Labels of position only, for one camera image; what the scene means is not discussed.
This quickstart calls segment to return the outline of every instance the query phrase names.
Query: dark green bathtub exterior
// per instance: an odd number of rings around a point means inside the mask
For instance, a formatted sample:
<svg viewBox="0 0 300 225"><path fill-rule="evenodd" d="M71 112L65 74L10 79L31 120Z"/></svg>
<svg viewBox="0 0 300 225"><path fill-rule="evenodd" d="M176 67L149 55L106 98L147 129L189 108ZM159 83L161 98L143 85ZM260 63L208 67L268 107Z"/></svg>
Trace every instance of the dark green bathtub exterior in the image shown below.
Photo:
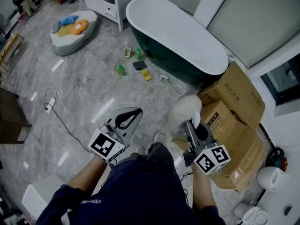
<svg viewBox="0 0 300 225"><path fill-rule="evenodd" d="M207 74L193 64L160 44L158 41L148 37L137 30L130 23L130 28L144 53L149 59L161 69L169 72L180 80L198 85L199 83L211 83L217 81L221 75Z"/></svg>

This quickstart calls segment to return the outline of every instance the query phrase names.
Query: cabinet drawer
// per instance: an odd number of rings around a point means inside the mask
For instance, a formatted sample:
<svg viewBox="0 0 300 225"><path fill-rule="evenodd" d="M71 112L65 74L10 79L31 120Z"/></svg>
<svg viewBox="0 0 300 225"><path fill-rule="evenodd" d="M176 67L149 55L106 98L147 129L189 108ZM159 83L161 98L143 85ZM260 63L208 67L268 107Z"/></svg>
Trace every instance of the cabinet drawer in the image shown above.
<svg viewBox="0 0 300 225"><path fill-rule="evenodd" d="M117 18L116 6L114 4L103 2L104 12L114 18Z"/></svg>

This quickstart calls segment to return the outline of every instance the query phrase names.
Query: white cable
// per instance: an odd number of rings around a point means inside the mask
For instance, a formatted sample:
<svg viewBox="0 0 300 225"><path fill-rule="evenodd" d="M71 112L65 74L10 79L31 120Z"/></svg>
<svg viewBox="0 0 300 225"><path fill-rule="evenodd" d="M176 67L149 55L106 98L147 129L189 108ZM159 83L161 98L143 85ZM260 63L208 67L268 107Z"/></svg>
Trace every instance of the white cable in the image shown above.
<svg viewBox="0 0 300 225"><path fill-rule="evenodd" d="M39 91L39 90L45 90L45 93L44 93L44 95L43 95L43 100L45 100L45 98L46 98L46 93L47 93L47 90L49 89L49 88L52 88L52 89L54 89L55 90L55 96L54 96L54 99L56 98L56 95L57 95L57 91L56 91L56 89L54 88L54 87L48 87L48 88L39 88L39 89L36 89L35 91L33 91L32 93L30 93L28 96L20 96L21 98L28 98L28 97L30 97L33 93L35 93L36 91Z"/></svg>
<svg viewBox="0 0 300 225"><path fill-rule="evenodd" d="M168 79L169 79L169 78L168 78L166 75L160 75L160 80L162 80L163 78L165 79L167 85L168 85L169 88L173 91L173 93L175 93L178 97L184 97L184 95L181 95L181 94L175 92L175 90L170 86L170 84L169 84L169 82L168 82Z"/></svg>

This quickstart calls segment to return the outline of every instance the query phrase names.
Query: green bottle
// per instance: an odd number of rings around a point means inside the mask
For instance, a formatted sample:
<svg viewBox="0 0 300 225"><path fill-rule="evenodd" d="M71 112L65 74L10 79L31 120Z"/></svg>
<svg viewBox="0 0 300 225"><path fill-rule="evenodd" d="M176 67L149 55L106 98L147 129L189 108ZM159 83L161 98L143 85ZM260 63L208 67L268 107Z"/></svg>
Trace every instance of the green bottle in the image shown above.
<svg viewBox="0 0 300 225"><path fill-rule="evenodd" d="M124 69L124 67L122 67L121 64L116 67L116 73L119 74L119 75L121 75L121 76L125 76L126 75L125 69Z"/></svg>
<svg viewBox="0 0 300 225"><path fill-rule="evenodd" d="M141 60L141 59L142 59L141 51L140 51L139 48L137 48L137 49L135 50L135 58L136 58L137 60Z"/></svg>

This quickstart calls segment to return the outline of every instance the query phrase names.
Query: blue pillow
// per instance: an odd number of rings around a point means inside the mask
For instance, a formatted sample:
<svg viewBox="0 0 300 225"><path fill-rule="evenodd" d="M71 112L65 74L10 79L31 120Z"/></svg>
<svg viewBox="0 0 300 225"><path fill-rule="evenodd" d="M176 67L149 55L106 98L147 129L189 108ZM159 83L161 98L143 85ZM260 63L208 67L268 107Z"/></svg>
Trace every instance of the blue pillow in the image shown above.
<svg viewBox="0 0 300 225"><path fill-rule="evenodd" d="M77 18L78 18L77 15L69 15L69 16L66 16L64 18L61 18L61 19L59 19L60 25L61 26L66 26L66 25L69 25L69 24L73 24L73 23L75 23Z"/></svg>

